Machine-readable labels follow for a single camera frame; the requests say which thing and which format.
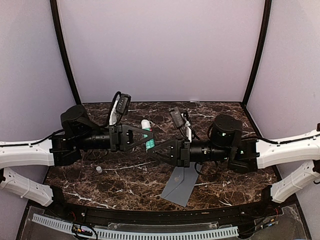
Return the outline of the white glue stick cap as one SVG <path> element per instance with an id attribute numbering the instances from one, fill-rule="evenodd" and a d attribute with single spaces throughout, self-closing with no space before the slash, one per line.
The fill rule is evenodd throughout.
<path id="1" fill-rule="evenodd" d="M 100 166 L 96 167 L 96 171 L 101 174 L 103 172 L 103 169 Z"/>

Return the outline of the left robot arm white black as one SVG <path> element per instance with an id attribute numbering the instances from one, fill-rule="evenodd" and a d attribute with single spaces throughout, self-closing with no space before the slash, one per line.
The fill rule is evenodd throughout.
<path id="1" fill-rule="evenodd" d="M 67 218 L 70 206 L 59 187 L 26 178 L 12 167 L 69 166 L 82 158 L 82 151 L 127 152 L 154 137 L 151 131 L 126 124 L 100 126 L 90 120 L 83 105 L 74 105 L 60 116 L 62 129 L 37 141 L 1 142 L 0 188 L 34 201 L 60 218 Z"/>

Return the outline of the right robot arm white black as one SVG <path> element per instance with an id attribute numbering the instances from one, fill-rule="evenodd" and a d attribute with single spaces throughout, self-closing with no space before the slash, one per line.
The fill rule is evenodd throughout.
<path id="1" fill-rule="evenodd" d="M 242 122 L 230 115 L 218 115 L 207 132 L 207 141 L 176 138 L 148 149 L 152 157 L 175 167 L 190 167 L 191 163 L 227 162 L 235 173 L 247 174 L 284 163 L 303 161 L 286 178 L 262 191 L 255 213 L 266 217 L 288 197 L 310 183 L 320 180 L 320 130 L 314 129 L 291 138 L 269 140 L 263 137 L 243 137 Z"/>

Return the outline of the grey paper envelope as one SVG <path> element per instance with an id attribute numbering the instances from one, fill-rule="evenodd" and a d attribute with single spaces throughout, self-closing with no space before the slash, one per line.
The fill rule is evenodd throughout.
<path id="1" fill-rule="evenodd" d="M 190 167 L 175 167 L 160 197 L 186 207 L 198 177 L 195 163 L 191 163 Z"/>

